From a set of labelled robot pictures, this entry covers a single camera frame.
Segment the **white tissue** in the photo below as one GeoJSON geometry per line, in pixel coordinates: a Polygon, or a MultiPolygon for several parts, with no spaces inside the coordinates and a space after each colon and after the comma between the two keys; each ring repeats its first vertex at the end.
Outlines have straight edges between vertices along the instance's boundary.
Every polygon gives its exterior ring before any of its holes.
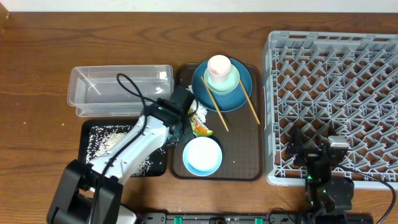
{"type": "Polygon", "coordinates": [[[197,118],[202,122],[206,123],[206,115],[207,115],[207,109],[200,103],[198,102],[197,99],[194,99],[191,106],[190,106],[190,111],[189,113],[195,113],[197,118]]]}

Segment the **yellow green snack wrapper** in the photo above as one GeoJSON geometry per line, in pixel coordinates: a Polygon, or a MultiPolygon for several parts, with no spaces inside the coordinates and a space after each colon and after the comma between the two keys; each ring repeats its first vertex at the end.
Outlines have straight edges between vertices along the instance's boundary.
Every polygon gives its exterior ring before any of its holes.
{"type": "Polygon", "coordinates": [[[195,114],[193,114],[190,118],[190,125],[192,127],[192,131],[196,137],[208,137],[213,134],[213,131],[210,130],[205,123],[202,123],[195,114]]]}

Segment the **wooden chopstick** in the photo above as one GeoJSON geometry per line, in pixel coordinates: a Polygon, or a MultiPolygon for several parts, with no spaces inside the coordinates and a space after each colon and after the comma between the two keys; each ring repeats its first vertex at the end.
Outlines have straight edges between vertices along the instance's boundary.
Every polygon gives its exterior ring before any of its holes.
{"type": "Polygon", "coordinates": [[[243,93],[244,93],[244,95],[245,95],[245,97],[246,97],[246,101],[247,101],[247,103],[249,104],[249,107],[250,107],[250,109],[251,109],[251,111],[252,111],[252,113],[253,113],[253,115],[254,115],[254,118],[255,118],[255,120],[257,121],[257,124],[260,124],[260,120],[259,120],[259,118],[257,117],[257,113],[256,113],[256,111],[255,111],[255,109],[254,109],[254,107],[253,107],[253,105],[252,105],[252,103],[251,103],[250,97],[249,97],[248,93],[246,92],[246,89],[245,89],[245,87],[244,87],[244,85],[243,85],[243,82],[242,82],[241,80],[239,80],[239,84],[240,84],[240,86],[241,86],[241,88],[242,88],[242,90],[243,90],[243,93]]]}
{"type": "Polygon", "coordinates": [[[212,95],[210,89],[208,88],[208,86],[207,86],[207,84],[206,84],[206,82],[205,82],[204,77],[201,77],[201,80],[202,80],[202,82],[203,82],[203,84],[204,84],[204,86],[205,86],[205,88],[206,88],[206,90],[207,90],[207,92],[208,92],[208,95],[209,95],[209,97],[210,97],[210,99],[211,99],[211,101],[212,101],[212,103],[213,103],[213,105],[214,105],[214,107],[215,107],[216,112],[218,113],[218,116],[220,117],[221,122],[222,122],[223,125],[224,125],[225,130],[226,130],[227,132],[229,132],[229,128],[228,128],[228,126],[227,126],[227,124],[226,124],[226,122],[225,122],[225,120],[224,120],[223,115],[221,114],[220,109],[218,108],[218,105],[217,105],[215,99],[213,98],[213,95],[212,95]]]}

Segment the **light blue bowl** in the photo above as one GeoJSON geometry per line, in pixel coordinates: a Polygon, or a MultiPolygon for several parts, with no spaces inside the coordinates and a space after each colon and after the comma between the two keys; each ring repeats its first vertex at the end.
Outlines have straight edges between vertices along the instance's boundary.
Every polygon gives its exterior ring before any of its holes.
{"type": "Polygon", "coordinates": [[[185,145],[182,160],[189,173],[199,177],[206,177],[220,168],[223,152],[214,139],[197,137],[185,145]]]}

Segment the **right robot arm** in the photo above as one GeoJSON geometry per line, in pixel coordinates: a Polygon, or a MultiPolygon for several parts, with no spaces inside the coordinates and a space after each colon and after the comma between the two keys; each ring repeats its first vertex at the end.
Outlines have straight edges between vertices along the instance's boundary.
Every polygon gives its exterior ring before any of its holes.
{"type": "Polygon", "coordinates": [[[349,144],[333,129],[316,148],[303,145],[300,132],[292,127],[292,136],[285,152],[294,156],[294,165],[307,170],[305,177],[306,201],[311,204],[296,223],[347,223],[346,211],[352,209],[354,183],[347,177],[332,176],[331,169],[345,158],[349,144]]]}

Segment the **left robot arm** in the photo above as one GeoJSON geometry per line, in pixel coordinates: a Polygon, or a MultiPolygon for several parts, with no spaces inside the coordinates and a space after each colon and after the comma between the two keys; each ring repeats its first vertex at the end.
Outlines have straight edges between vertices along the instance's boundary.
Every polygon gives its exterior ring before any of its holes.
{"type": "Polygon", "coordinates": [[[181,138],[193,101],[191,96],[159,99],[144,108],[135,126],[110,150],[87,164],[71,161],[47,223],[135,223],[137,215],[121,203],[124,184],[145,158],[181,138]]]}

